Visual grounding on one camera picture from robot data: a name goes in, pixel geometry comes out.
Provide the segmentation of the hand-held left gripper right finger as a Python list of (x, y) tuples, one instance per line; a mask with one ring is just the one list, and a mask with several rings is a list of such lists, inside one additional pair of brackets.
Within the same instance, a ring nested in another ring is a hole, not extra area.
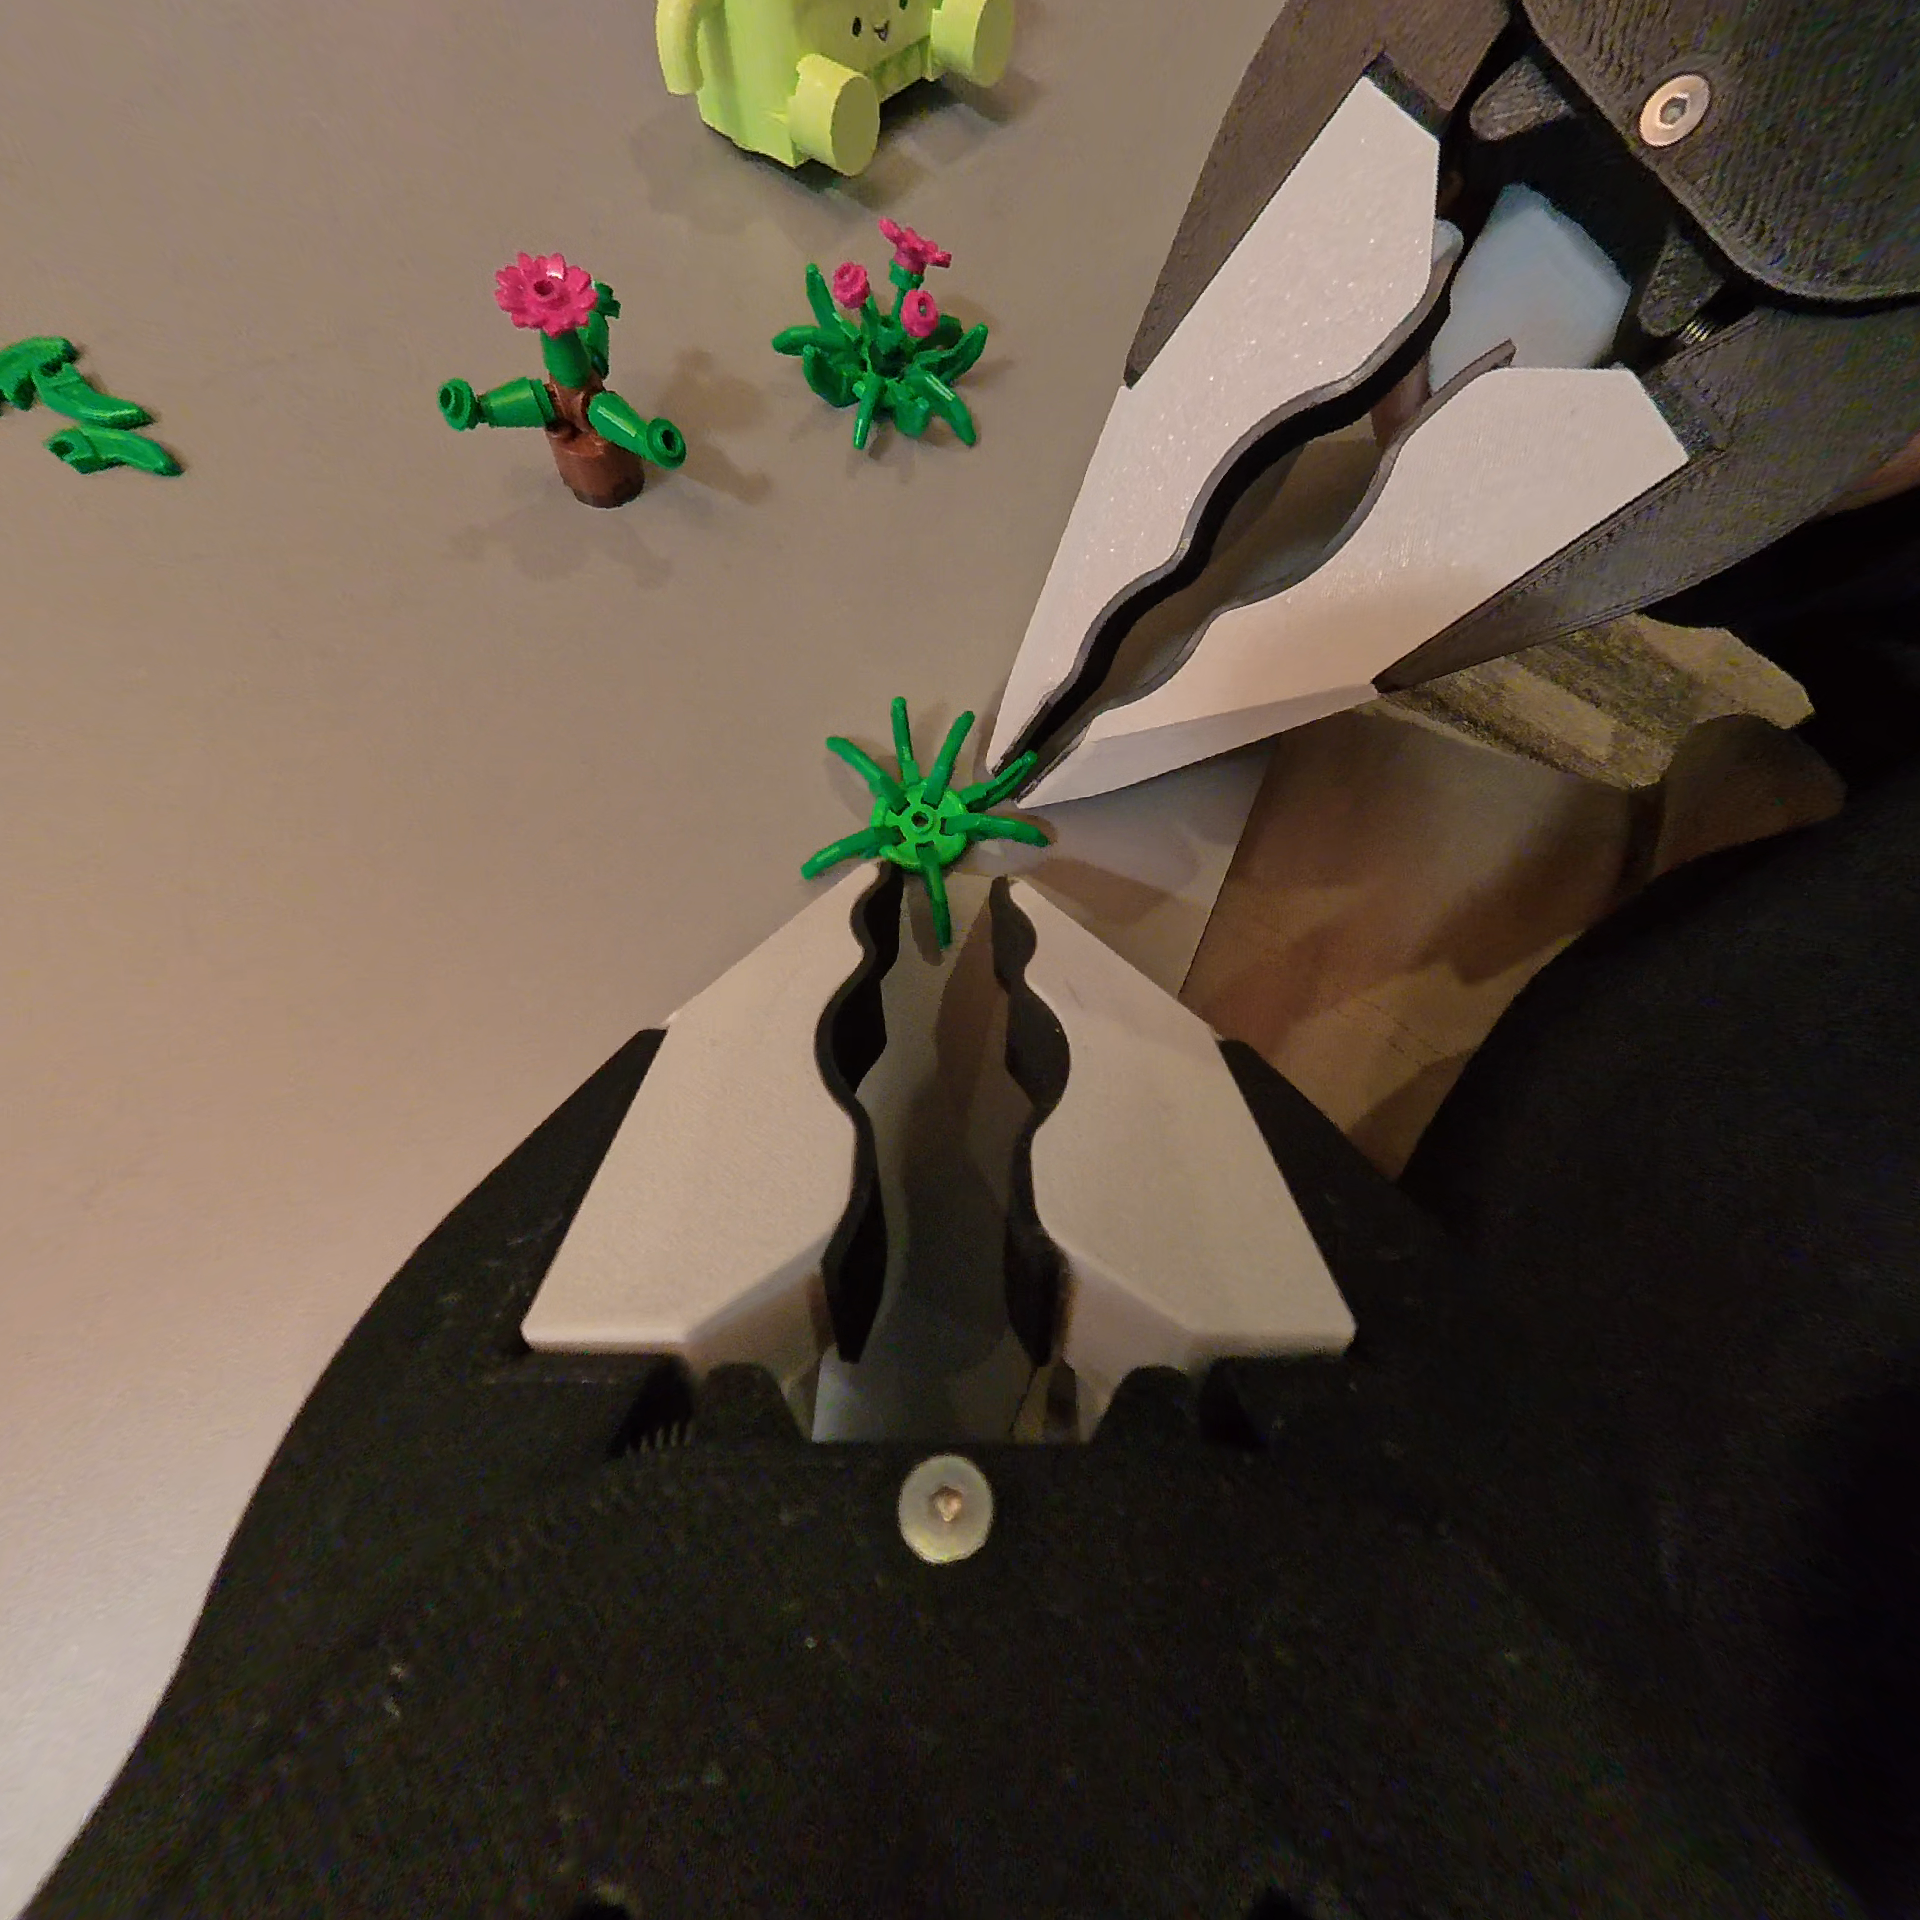
[(1005, 1306), (1097, 1429), (1139, 1370), (1334, 1355), (1353, 1313), (1214, 1030), (1024, 879), (989, 897), (1014, 1141)]

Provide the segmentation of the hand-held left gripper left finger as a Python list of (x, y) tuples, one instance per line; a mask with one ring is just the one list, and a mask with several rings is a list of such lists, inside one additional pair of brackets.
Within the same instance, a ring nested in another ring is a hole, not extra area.
[(520, 1322), (540, 1353), (752, 1363), (801, 1429), (854, 1359), (887, 1233), (857, 1086), (884, 1049), (902, 875), (852, 868), (664, 1025)]

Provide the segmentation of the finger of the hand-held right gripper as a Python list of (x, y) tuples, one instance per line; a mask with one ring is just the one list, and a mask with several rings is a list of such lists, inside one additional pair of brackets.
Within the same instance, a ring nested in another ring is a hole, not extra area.
[[(1024, 717), (1101, 612), (1169, 559), (1201, 451), (1118, 396), (1024, 638)], [(1139, 783), (1366, 703), (1384, 669), (1605, 524), (1688, 455), (1623, 367), (1487, 367), (1406, 433), (1318, 570), (1212, 618), (1157, 687), (1089, 717), (1035, 809)]]
[(1438, 299), (1438, 135), (1358, 78), (1249, 228), (1119, 388), (999, 702), (989, 767), (1035, 755), (1118, 643), (1212, 558), (1317, 410), (1359, 410)]

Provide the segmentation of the green spiky plant base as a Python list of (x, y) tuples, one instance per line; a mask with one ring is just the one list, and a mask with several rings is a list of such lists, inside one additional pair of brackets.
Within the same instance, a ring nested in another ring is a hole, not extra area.
[(1001, 814), (1001, 805), (1024, 794), (1032, 778), (1001, 805), (974, 809), (961, 802), (961, 790), (976, 781), (956, 781), (956, 763), (974, 722), (972, 711), (959, 711), (931, 763), (921, 763), (908, 702), (893, 698), (893, 773), (887, 773), (852, 738), (830, 735), (824, 741), (827, 753), (864, 781), (870, 798), (870, 818), (857, 833), (811, 853), (799, 866), (801, 878), (822, 878), (847, 861), (888, 861), (900, 874), (918, 878), (927, 900), (932, 938), (945, 951), (953, 945), (953, 903), (945, 874), (981, 844), (1045, 847), (1049, 842), (1035, 822)]

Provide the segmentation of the green bush with pink flowers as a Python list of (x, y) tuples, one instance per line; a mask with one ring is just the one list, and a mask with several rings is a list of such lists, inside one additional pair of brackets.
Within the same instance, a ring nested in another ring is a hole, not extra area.
[(854, 410), (854, 449), (869, 446), (878, 421), (891, 421), (910, 438), (944, 421), (974, 446), (976, 421), (956, 381), (984, 353), (989, 330), (961, 326), (925, 290), (925, 275), (953, 262), (944, 247), (884, 214), (878, 228), (891, 250), (891, 302), (875, 297), (870, 277), (854, 261), (840, 261), (830, 277), (808, 262), (811, 319), (783, 326), (773, 349), (795, 357), (806, 387), (830, 406)]

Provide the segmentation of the lime green brick pot figure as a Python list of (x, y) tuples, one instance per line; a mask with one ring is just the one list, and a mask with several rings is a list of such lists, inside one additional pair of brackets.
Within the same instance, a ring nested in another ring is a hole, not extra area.
[(657, 3), (656, 50), (664, 87), (739, 149), (859, 175), (888, 99), (996, 85), (1014, 26), (1009, 3)]

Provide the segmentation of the pink flower on brown stem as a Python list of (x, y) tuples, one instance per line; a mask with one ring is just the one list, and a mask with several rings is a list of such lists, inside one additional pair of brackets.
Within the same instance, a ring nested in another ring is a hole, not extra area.
[(452, 378), (439, 413), (452, 430), (528, 428), (549, 444), (567, 489), (590, 508), (615, 510), (644, 484), (644, 467), (678, 469), (687, 446), (668, 418), (640, 418), (608, 388), (613, 290), (561, 254), (526, 254), (495, 271), (495, 303), (542, 339), (543, 373), (475, 391)]

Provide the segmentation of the group of loose green leaves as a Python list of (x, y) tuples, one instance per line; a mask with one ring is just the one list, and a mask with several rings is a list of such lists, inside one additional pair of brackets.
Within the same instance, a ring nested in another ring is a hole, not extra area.
[(182, 471), (179, 458), (143, 433), (153, 415), (133, 399), (96, 388), (78, 361), (80, 349), (57, 337), (32, 337), (5, 346), (5, 406), (30, 411), (39, 404), (60, 415), (63, 423), (43, 446), (75, 474), (133, 469), (179, 475)]

